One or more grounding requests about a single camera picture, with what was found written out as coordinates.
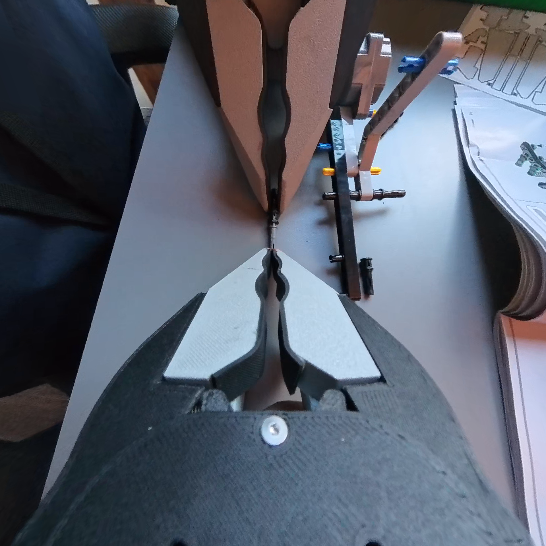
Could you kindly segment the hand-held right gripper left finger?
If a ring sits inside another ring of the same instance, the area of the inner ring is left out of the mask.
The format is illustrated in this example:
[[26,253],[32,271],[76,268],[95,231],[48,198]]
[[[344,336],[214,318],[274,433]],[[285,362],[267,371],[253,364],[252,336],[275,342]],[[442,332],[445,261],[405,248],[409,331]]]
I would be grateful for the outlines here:
[[165,380],[215,388],[229,400],[256,384],[265,365],[270,258],[270,249],[260,250],[207,291]]

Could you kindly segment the grey fabric chair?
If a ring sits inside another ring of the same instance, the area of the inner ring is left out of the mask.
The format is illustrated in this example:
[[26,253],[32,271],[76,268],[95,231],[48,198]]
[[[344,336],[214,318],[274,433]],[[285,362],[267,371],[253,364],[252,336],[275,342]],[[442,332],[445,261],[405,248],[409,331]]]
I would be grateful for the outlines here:
[[116,68],[166,62],[179,18],[176,8],[95,4],[91,10]]

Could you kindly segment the small dark lego pin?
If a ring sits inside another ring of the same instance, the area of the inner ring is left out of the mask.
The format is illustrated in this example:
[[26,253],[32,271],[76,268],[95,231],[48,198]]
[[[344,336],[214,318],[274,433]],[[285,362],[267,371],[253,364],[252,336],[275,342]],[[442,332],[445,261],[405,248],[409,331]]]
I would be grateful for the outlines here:
[[276,248],[276,234],[280,216],[280,198],[277,187],[268,190],[268,242],[269,249]]

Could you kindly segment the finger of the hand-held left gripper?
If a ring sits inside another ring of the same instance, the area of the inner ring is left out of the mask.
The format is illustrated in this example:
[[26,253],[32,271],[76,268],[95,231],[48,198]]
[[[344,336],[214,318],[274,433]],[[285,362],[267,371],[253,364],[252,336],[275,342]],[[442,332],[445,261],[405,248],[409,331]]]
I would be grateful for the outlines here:
[[180,22],[257,200],[272,210],[261,1],[177,1]]
[[376,1],[306,1],[289,24],[285,88],[288,129],[279,209],[294,197],[332,105],[349,85]]

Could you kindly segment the person's leg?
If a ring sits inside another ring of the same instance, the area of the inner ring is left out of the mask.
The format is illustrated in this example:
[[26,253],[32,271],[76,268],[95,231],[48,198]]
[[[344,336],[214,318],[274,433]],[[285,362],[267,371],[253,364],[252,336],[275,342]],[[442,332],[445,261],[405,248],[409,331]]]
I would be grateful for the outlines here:
[[47,382],[1,398],[1,545],[40,503],[71,390]]

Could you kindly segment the black and grey lego assembly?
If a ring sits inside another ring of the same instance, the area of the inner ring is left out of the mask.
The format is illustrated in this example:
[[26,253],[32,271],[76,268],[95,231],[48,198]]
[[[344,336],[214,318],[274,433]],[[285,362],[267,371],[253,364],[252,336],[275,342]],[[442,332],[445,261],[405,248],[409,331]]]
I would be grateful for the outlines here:
[[438,32],[419,56],[404,56],[398,66],[404,77],[384,103],[373,110],[371,106],[386,84],[392,45],[382,33],[368,33],[355,60],[351,86],[326,126],[327,143],[318,148],[329,153],[330,166],[323,169],[323,174],[331,177],[332,191],[322,198],[334,203],[338,234],[338,254],[329,260],[340,264],[342,293],[352,300],[361,298],[352,202],[406,195],[404,190],[372,187],[372,176],[379,173],[372,165],[379,142],[436,75],[450,75],[456,70],[455,55],[461,44],[460,32]]

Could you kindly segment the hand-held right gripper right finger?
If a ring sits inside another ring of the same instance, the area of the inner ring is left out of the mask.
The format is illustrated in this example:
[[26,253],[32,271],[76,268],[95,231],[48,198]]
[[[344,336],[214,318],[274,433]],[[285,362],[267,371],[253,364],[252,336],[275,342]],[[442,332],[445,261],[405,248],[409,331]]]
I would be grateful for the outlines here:
[[274,251],[278,340],[283,379],[320,399],[329,389],[376,383],[381,373],[357,331],[346,304],[353,302],[291,257]]

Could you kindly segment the black lego axle pin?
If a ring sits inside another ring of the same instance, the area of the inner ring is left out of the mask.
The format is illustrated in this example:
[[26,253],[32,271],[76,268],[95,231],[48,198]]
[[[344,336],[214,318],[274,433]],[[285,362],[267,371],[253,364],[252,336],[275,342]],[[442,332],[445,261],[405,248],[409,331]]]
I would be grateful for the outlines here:
[[372,258],[361,258],[359,261],[359,270],[363,283],[364,296],[366,298],[372,297],[374,295]]

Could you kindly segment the person's dark navy torso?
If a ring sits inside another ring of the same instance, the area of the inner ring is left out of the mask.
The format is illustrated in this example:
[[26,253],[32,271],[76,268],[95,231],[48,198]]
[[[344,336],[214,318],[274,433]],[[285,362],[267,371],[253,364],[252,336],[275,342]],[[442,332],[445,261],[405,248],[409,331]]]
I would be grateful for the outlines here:
[[85,1],[1,1],[1,392],[78,367],[144,140]]

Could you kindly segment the line drawing paper sheet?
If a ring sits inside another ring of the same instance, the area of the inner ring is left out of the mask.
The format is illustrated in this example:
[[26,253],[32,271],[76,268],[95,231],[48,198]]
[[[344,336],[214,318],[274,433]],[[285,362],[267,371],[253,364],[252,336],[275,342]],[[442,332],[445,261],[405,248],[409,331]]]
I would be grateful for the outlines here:
[[545,113],[545,13],[475,4],[448,79]]

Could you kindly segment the lego instruction booklet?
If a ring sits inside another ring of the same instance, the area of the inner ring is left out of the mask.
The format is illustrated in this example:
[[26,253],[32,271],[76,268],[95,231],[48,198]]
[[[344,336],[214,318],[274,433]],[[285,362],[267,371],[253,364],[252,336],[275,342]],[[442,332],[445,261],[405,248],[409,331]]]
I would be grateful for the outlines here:
[[454,85],[462,156],[499,211],[480,219],[518,516],[545,545],[545,114]]

